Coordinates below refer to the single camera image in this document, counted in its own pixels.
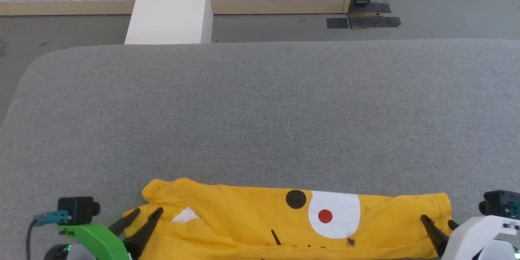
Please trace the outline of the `yellow cat-face T-shirt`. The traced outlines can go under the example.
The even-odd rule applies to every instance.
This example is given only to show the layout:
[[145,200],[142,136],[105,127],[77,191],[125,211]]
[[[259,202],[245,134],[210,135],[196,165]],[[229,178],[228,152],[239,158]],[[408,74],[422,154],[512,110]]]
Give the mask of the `yellow cat-face T-shirt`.
[[355,195],[299,188],[154,179],[126,236],[163,208],[139,260],[395,260],[436,258],[421,216],[445,234],[445,193]]

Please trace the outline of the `dark mat under partition foot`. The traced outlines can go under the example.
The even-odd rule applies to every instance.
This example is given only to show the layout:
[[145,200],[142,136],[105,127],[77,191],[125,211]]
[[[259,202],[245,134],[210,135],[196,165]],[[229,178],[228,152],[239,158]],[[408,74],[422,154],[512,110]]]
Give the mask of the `dark mat under partition foot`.
[[349,6],[348,14],[359,14],[359,13],[392,13],[390,5],[388,3],[352,3]]

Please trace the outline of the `large black floor mat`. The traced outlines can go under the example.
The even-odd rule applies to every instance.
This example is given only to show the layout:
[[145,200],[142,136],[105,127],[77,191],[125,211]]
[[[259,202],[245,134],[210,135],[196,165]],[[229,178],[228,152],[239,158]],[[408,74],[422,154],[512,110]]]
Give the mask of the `large black floor mat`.
[[398,16],[349,16],[349,24],[351,29],[397,28],[401,19]]

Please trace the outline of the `grey fabric sofa cushion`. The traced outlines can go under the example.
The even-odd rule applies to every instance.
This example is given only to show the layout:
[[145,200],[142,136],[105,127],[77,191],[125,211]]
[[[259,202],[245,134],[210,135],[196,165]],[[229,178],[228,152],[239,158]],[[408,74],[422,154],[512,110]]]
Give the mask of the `grey fabric sofa cushion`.
[[35,214],[92,196],[110,224],[154,178],[446,192],[454,220],[520,192],[520,41],[102,45],[35,60],[0,129],[0,260]]

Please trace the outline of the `small black floor mat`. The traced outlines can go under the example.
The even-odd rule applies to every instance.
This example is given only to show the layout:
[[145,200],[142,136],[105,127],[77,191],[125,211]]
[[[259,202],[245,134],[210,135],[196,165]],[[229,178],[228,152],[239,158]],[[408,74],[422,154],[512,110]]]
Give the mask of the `small black floor mat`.
[[327,29],[348,29],[349,19],[347,17],[334,17],[326,19]]

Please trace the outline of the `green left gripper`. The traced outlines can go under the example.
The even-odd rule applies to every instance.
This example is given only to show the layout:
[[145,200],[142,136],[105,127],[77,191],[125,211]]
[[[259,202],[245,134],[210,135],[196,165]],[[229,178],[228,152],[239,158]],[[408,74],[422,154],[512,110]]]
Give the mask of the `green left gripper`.
[[123,242],[119,236],[130,227],[140,208],[135,208],[107,228],[102,224],[60,225],[61,233],[77,243],[70,245],[66,260],[138,260],[164,212],[157,208],[135,234]]

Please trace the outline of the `white rectangular box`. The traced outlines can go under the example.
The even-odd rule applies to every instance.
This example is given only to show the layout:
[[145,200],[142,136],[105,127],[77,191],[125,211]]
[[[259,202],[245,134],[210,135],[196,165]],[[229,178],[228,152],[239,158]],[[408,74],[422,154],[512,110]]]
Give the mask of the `white rectangular box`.
[[210,0],[135,0],[125,45],[211,43]]

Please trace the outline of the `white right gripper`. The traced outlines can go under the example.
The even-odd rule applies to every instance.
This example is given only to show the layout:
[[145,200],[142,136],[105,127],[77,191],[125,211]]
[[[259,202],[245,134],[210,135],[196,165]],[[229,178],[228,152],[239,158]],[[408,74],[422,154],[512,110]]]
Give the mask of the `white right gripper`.
[[477,216],[460,226],[450,219],[450,237],[429,216],[421,215],[421,222],[440,260],[520,260],[520,252],[511,243],[496,240],[499,234],[520,232],[520,221],[516,219]]

